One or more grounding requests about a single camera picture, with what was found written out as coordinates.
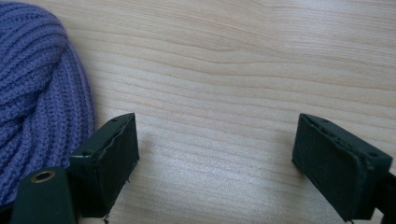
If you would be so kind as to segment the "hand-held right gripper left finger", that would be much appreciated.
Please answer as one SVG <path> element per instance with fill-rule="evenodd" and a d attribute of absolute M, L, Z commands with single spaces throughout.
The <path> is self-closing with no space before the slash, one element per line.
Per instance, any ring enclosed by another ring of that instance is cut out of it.
<path fill-rule="evenodd" d="M 109 120 L 69 157 L 67 173 L 83 217 L 104 217 L 139 160 L 135 114 Z"/>

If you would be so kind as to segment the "purple knitted hat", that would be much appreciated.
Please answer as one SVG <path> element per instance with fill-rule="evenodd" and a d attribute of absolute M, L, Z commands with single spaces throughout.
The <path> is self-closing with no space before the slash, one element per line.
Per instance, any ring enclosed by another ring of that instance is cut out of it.
<path fill-rule="evenodd" d="M 61 22 L 0 1 L 0 206 L 33 171 L 68 166 L 94 129 L 91 88 Z"/>

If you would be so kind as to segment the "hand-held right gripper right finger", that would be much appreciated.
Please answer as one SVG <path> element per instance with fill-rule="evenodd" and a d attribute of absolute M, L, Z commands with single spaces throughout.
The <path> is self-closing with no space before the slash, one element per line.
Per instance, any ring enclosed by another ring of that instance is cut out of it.
<path fill-rule="evenodd" d="M 299 116 L 292 162 L 344 221 L 393 220 L 392 157 L 320 117 Z"/>

